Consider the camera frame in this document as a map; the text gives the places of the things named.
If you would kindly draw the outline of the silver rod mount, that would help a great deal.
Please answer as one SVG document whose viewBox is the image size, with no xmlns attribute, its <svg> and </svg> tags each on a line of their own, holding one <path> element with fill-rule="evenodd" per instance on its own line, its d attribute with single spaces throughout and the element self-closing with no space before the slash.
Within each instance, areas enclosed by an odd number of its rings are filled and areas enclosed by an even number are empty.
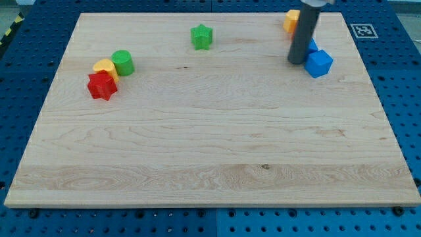
<svg viewBox="0 0 421 237">
<path fill-rule="evenodd" d="M 335 0 L 301 0 L 301 2 L 311 7 L 323 7 L 327 4 L 335 4 Z"/>
</svg>

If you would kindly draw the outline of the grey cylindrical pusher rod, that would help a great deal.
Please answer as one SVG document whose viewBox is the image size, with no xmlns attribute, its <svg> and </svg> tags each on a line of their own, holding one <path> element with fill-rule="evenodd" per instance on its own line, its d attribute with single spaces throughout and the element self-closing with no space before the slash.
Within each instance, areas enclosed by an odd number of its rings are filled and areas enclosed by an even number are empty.
<svg viewBox="0 0 421 237">
<path fill-rule="evenodd" d="M 288 61 L 294 65 L 305 62 L 307 50 L 318 22 L 322 5 L 320 3 L 303 3 L 300 10 L 295 33 L 289 48 Z"/>
</svg>

